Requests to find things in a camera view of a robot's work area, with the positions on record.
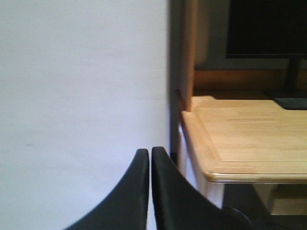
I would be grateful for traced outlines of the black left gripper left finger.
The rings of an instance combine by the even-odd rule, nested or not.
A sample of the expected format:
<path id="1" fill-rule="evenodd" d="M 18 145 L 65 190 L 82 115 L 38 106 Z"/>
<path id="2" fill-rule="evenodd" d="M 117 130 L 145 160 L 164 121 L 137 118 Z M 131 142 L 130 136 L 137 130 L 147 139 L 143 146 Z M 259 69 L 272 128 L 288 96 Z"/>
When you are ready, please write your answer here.
<path id="1" fill-rule="evenodd" d="M 149 153 L 138 149 L 114 189 L 69 230 L 145 230 L 149 200 Z"/>

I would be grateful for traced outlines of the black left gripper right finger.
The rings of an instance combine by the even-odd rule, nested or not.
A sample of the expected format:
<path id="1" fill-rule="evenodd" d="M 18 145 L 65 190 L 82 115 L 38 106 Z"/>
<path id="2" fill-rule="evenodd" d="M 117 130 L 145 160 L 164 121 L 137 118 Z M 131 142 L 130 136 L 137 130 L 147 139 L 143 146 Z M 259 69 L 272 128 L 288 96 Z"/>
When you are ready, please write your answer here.
<path id="1" fill-rule="evenodd" d="M 159 230 L 250 230 L 203 197 L 178 171 L 163 147 L 152 148 L 152 196 Z"/>

